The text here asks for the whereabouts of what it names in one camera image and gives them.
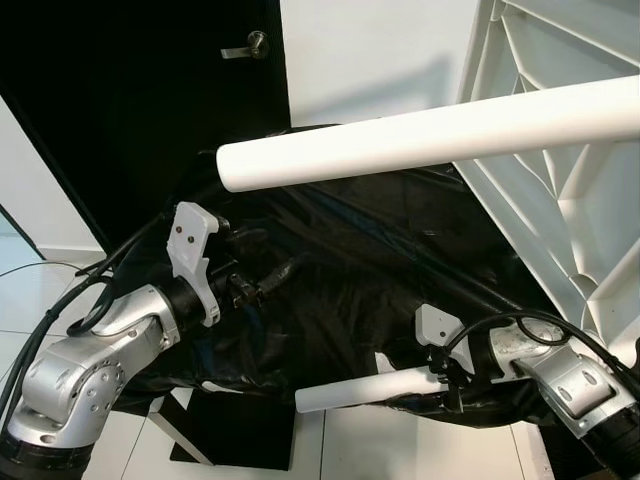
white cylinder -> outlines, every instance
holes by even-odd
[[[382,373],[296,392],[296,410],[300,413],[380,402],[408,393],[435,393],[447,390],[428,367]]]
[[[231,192],[640,135],[639,77],[223,145]]]

black mat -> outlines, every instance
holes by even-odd
[[[255,395],[194,390],[187,411],[198,448],[215,465],[289,470],[293,406]],[[196,461],[177,444],[171,460]]]

white tile floor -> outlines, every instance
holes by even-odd
[[[39,258],[22,239],[0,234],[0,272]],[[27,335],[44,311],[74,281],[73,270],[39,266],[0,278],[2,382]],[[86,314],[99,291],[88,292],[51,330],[45,346]],[[184,405],[190,390],[174,395]],[[378,407],[298,415],[288,472],[176,463],[173,442],[152,422],[120,412],[93,451],[88,480],[139,478],[231,480],[406,480],[553,478],[539,435],[526,426],[476,430]]]

door handle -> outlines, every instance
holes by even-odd
[[[247,46],[241,48],[220,49],[222,58],[231,60],[233,58],[254,58],[262,60],[269,55],[269,40],[267,34],[260,31],[251,32],[247,37]]]

black cable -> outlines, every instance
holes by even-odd
[[[22,270],[24,268],[36,267],[38,265],[63,265],[65,267],[74,268],[78,272],[81,271],[80,267],[76,267],[75,265],[72,265],[70,263],[65,263],[65,262],[53,262],[53,261],[51,261],[51,262],[49,262],[49,261],[47,261],[47,262],[35,262],[35,263],[28,263],[26,265],[22,265],[20,267],[13,268],[13,269],[8,270],[8,271],[6,271],[4,273],[0,273],[0,278],[6,277],[7,275],[11,275],[12,273],[18,272],[18,271],[20,271],[20,270]]]
[[[95,285],[96,283],[104,283],[105,285],[107,285],[105,289],[107,294],[105,296],[105,299],[103,300],[103,303],[100,307],[98,307],[98,310],[96,310],[95,313],[91,315],[89,322],[81,325],[77,325],[76,322],[76,324],[74,324],[75,328],[72,329],[72,332],[76,333],[80,330],[88,331],[92,326],[98,323],[100,319],[107,313],[109,309],[108,307],[110,307],[113,303],[113,299],[115,296],[113,280],[111,279],[111,277],[105,277],[102,274],[106,272],[111,266],[113,266],[118,258],[120,258],[120,256],[123,255],[129,248],[131,248],[132,245],[140,240],[149,230],[151,230],[151,228],[153,228],[160,221],[164,220],[164,218],[164,214],[158,214],[152,220],[147,222],[115,251],[108,255],[107,258],[104,259],[104,261],[96,266],[95,270],[93,270],[86,279],[84,279],[80,284],[73,287],[69,292],[64,294],[62,298],[60,298],[49,310],[47,310],[38,326],[35,328],[33,333],[29,336],[27,342],[20,350],[20,353],[18,354],[16,361],[11,368],[11,371],[7,376],[7,382],[5,383],[5,386],[2,390],[2,394],[0,394],[0,412],[5,411],[5,409],[7,408],[7,403],[9,402],[9,397],[11,396],[11,401],[9,403],[9,408],[7,409],[3,430],[5,430],[9,425],[11,415],[13,414],[13,411],[15,410],[15,407],[20,400],[20,396],[22,395],[22,384],[24,382],[24,377],[27,373],[28,368],[33,363],[33,360],[38,353],[38,349],[42,344],[42,340],[46,336],[51,325],[53,325],[53,323],[58,319],[62,311],[67,308],[71,302],[78,298],[87,288]]]
[[[542,339],[533,333],[531,333],[526,327],[522,329],[524,325],[522,322],[523,318],[533,318],[536,320],[542,320],[544,322],[550,323],[551,325],[555,325],[560,328],[564,333],[563,337],[560,340],[545,340]],[[497,315],[492,315],[490,317],[486,317],[478,320],[477,322],[463,328],[455,337],[453,337],[444,347],[444,352],[448,355],[451,354],[453,349],[470,333],[480,329],[481,327],[495,324],[501,320],[515,320],[518,327],[522,330],[522,332],[532,340],[542,343],[543,345],[563,345],[569,341],[569,338],[576,337],[583,344],[585,344],[593,353],[595,353],[598,357],[602,359],[602,361],[607,365],[616,377],[620,380],[620,382],[629,390],[629,392],[633,395],[634,398],[640,400],[640,382],[634,377],[633,372],[629,367],[624,365],[618,358],[609,353],[607,349],[605,349],[602,345],[596,342],[593,338],[583,332],[581,329],[576,327],[575,325],[563,320],[560,317],[556,317],[555,315],[551,315],[550,313],[543,312],[540,310],[516,310],[513,312],[505,312]]]

